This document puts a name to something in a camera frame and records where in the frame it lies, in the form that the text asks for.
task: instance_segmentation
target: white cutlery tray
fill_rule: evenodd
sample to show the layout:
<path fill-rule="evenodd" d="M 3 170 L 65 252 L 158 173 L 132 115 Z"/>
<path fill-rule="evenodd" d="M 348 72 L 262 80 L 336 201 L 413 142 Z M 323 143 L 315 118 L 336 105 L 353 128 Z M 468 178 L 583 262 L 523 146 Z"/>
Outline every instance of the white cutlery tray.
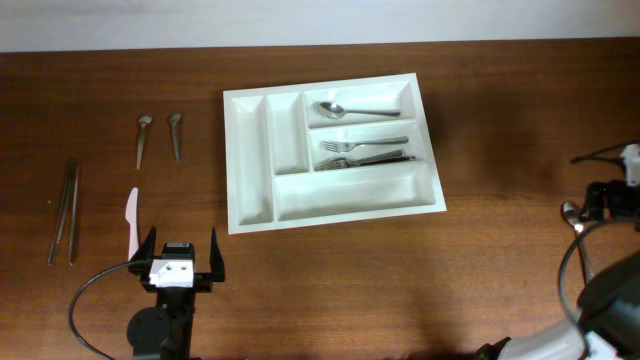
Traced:
<path fill-rule="evenodd" d="M 399 117 L 320 115 L 315 104 Z M 224 92 L 229 233 L 445 211 L 415 74 Z M 321 141 L 408 136 L 403 145 L 333 153 Z M 331 158 L 403 149 L 416 160 L 320 171 Z"/>

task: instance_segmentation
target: white plastic knife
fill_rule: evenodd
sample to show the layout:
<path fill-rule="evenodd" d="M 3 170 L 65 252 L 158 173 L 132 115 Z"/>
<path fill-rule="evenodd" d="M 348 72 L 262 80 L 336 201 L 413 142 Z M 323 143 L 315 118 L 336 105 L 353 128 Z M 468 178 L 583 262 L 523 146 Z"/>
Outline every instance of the white plastic knife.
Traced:
<path fill-rule="evenodd" d="M 138 242 L 138 188 L 133 188 L 127 200 L 124 218 L 129 222 L 129 260 L 140 247 Z"/>

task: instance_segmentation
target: wood grain surface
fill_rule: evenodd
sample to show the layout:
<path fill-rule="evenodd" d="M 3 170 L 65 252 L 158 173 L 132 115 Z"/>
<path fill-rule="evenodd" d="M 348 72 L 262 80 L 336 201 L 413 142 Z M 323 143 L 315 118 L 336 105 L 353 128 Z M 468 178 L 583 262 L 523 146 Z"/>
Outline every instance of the wood grain surface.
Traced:
<path fill-rule="evenodd" d="M 229 236 L 222 91 L 416 72 L 448 211 Z M 182 164 L 168 117 L 185 115 Z M 141 114 L 154 118 L 135 169 Z M 562 319 L 565 200 L 622 178 L 575 155 L 640 135 L 640 39 L 176 49 L 0 55 L 0 358 L 95 358 L 69 331 L 76 289 L 126 260 L 140 229 L 193 242 L 218 229 L 227 282 L 198 295 L 192 356 L 400 359 L 475 351 Z M 46 264 L 65 162 L 82 162 L 79 259 Z M 596 271 L 638 249 L 630 228 L 588 245 Z M 581 288 L 577 262 L 568 289 Z M 152 306 L 110 275 L 80 331 L 130 358 L 129 319 Z"/>

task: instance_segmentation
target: fork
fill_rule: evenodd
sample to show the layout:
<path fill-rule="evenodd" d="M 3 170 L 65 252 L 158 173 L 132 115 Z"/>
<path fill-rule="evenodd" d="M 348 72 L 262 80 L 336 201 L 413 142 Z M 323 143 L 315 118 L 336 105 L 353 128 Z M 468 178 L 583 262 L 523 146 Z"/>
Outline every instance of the fork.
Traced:
<path fill-rule="evenodd" d="M 359 142 L 339 142 L 339 141 L 322 141 L 320 146 L 326 150 L 333 152 L 349 152 L 356 146 L 360 145 L 397 145 L 406 144 L 409 142 L 409 137 L 400 136 L 397 138 L 371 140 L 371 141 L 359 141 Z"/>
<path fill-rule="evenodd" d="M 362 166 L 362 165 L 371 165 L 378 162 L 386 162 L 388 160 L 403 159 L 405 157 L 407 158 L 407 160 L 411 160 L 409 159 L 409 157 L 406 156 L 406 153 L 404 150 L 391 151 L 388 153 L 371 156 L 371 157 L 360 159 L 360 160 L 353 160 L 346 157 L 340 157 L 340 158 L 329 159 L 320 163 L 320 165 L 318 166 L 318 169 L 319 170 L 345 169 L 345 168 Z"/>

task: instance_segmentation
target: white background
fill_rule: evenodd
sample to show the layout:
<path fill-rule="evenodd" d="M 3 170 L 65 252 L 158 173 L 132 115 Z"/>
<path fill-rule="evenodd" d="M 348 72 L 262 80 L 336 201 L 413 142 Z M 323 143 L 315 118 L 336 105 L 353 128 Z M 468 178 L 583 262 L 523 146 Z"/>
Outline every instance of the white background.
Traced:
<path fill-rule="evenodd" d="M 0 51 L 640 35 L 640 0 L 0 0 Z"/>

